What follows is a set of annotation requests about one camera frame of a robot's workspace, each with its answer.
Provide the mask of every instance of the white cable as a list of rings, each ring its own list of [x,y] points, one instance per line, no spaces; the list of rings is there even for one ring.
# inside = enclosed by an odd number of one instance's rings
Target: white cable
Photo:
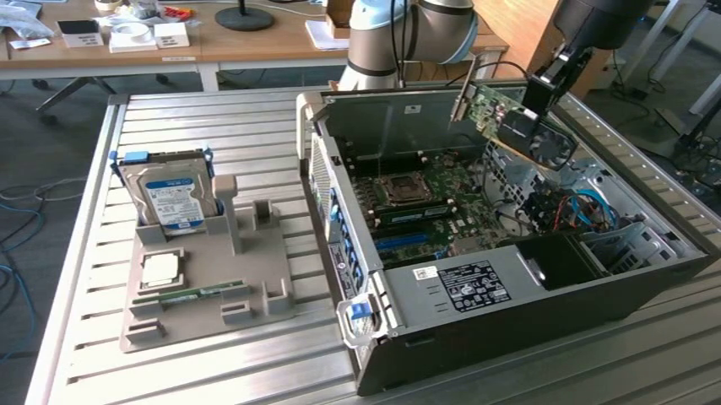
[[[306,17],[326,17],[326,14],[302,13],[301,11],[295,11],[295,10],[291,10],[290,8],[285,8],[285,7],[279,7],[279,6],[271,6],[270,4],[262,4],[262,3],[254,3],[254,2],[250,2],[250,3],[246,3],[246,4],[251,4],[254,6],[266,7],[266,8],[274,8],[277,10],[286,11],[287,13],[293,13],[293,14],[297,14],[297,15],[303,15]]]
[[[206,0],[206,1],[194,1],[194,0],[182,0],[182,1],[174,1],[174,2],[160,2],[160,4],[168,4],[168,5],[174,5],[174,4],[194,4],[194,3],[221,3],[221,4],[238,4],[238,2],[235,0]],[[255,3],[255,2],[246,2],[246,4],[251,5],[251,6],[258,6],[258,7],[266,7],[266,8],[273,8],[275,10],[281,10],[281,11],[286,11],[287,13],[291,13],[291,14],[297,14],[297,15],[302,15],[305,17],[326,17],[326,14],[309,14],[309,13],[302,13],[301,11],[295,11],[290,8],[286,8],[286,7],[279,7],[279,6],[271,6],[270,4],[263,4],[263,3]]]
[[[78,194],[74,194],[71,196],[55,197],[55,198],[46,198],[42,196],[42,194],[44,194],[46,192],[50,192],[54,188],[56,188],[58,186],[62,186],[63,184],[75,183],[78,181],[87,181],[87,180],[88,180],[87,177],[74,177],[70,179],[63,179],[60,181],[55,181],[52,183],[47,183],[36,187],[35,190],[32,190],[32,193],[28,193],[26,195],[10,197],[10,196],[6,196],[3,193],[0,193],[0,199],[7,200],[7,201],[18,201],[18,200],[26,200],[28,198],[35,198],[38,200],[46,200],[46,202],[48,203],[58,202],[58,201],[68,201],[68,200],[72,200],[74,198],[82,197],[83,193],[79,192]]]

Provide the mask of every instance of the slotted metal surface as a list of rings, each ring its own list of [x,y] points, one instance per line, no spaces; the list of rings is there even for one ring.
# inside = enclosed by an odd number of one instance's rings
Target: slotted metal surface
[[[30,403],[695,404],[721,397],[720,266],[620,322],[374,397],[355,397],[295,169],[293,100],[299,91],[136,96],[108,114],[107,145],[98,149],[91,173],[98,195],[87,193],[83,200],[79,224],[90,218],[71,241]],[[576,100],[562,103],[721,245],[717,216]],[[263,197],[278,205],[301,313],[259,328],[123,354],[120,310],[136,213],[107,170],[106,150],[206,145],[215,151],[217,171],[238,178],[235,205]]]

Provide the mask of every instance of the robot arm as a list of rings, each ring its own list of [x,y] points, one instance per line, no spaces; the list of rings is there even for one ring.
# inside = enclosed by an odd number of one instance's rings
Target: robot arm
[[[553,24],[565,37],[553,60],[529,78],[522,101],[526,108],[545,116],[572,88],[593,49],[618,49],[632,34],[653,0],[565,0]]]
[[[349,66],[338,88],[389,89],[398,82],[398,58],[437,63],[460,62],[478,34],[472,0],[357,0],[350,16]],[[406,46],[403,49],[403,18]]]

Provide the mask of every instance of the wooden desk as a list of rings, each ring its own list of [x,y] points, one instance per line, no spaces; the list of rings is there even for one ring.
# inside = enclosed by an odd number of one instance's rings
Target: wooden desk
[[[215,73],[221,70],[346,63],[346,51],[319,51],[314,48],[305,26],[313,18],[263,8],[274,15],[275,25],[258,32],[237,32],[221,27],[214,19],[215,13],[231,7],[231,4],[194,3],[182,7],[194,8],[200,21],[200,25],[188,28],[190,47],[112,54],[107,46],[67,48],[60,37],[52,39],[51,45],[23,51],[14,50],[6,44],[4,50],[0,50],[0,79],[198,72],[204,90],[217,91]],[[283,7],[307,14],[323,13],[323,8],[306,3],[285,4]],[[99,12],[91,0],[68,0],[67,3],[43,4],[40,20],[56,30],[59,20],[90,19],[103,14],[108,13]],[[8,41],[18,39],[10,30],[6,37]],[[110,34],[104,29],[106,44],[108,40]],[[508,48],[506,42],[484,24],[473,53],[485,54],[485,62],[492,62],[498,60]]]

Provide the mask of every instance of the hard drive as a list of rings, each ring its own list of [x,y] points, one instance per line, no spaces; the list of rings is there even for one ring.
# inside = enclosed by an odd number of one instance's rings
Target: hard drive
[[[219,214],[213,196],[213,155],[202,149],[176,153],[130,152],[114,163],[143,225],[159,224],[166,235],[204,228]]]

